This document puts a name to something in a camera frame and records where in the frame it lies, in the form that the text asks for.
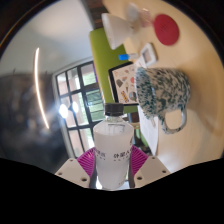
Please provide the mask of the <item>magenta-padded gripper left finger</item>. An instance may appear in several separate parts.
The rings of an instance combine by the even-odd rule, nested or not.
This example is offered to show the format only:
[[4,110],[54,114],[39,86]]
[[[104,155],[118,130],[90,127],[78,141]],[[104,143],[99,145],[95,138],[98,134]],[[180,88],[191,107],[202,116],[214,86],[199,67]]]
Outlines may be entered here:
[[94,151],[95,148],[91,148],[77,159],[69,158],[56,175],[81,187],[95,189],[97,173]]

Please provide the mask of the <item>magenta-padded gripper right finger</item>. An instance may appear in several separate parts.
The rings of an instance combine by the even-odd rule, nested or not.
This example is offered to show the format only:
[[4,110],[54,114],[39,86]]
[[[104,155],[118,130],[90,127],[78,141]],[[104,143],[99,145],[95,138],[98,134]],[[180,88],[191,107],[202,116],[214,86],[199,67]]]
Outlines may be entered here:
[[133,146],[131,149],[128,182],[131,188],[140,188],[170,174],[156,156],[147,156]]

